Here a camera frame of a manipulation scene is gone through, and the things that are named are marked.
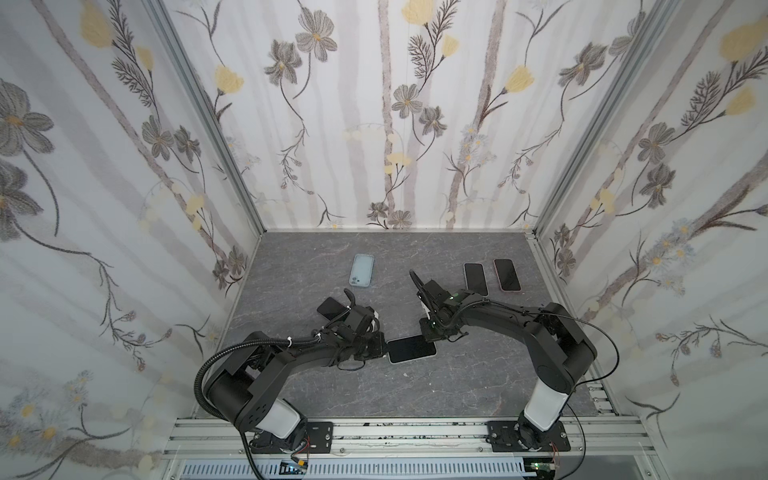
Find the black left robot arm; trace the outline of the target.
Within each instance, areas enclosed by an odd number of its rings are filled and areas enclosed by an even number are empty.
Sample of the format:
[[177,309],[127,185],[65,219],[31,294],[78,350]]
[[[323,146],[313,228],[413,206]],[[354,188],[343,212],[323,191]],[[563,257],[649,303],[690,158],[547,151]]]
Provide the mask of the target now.
[[281,391],[293,374],[312,368],[362,368],[386,355],[378,313],[347,306],[306,338],[272,338],[257,331],[213,354],[198,370],[193,391],[208,414],[240,433],[264,431],[292,447],[306,435],[306,417]]

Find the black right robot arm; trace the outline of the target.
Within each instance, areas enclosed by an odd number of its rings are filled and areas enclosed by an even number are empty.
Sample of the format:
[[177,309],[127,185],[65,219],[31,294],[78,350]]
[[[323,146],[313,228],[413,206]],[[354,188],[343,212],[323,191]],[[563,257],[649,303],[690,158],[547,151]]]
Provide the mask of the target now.
[[544,433],[559,420],[577,382],[597,350],[577,321],[557,303],[525,307],[491,300],[467,290],[451,293],[437,282],[416,283],[426,311],[420,320],[428,342],[447,340],[466,327],[486,329],[525,345],[537,383],[521,414],[523,425]]

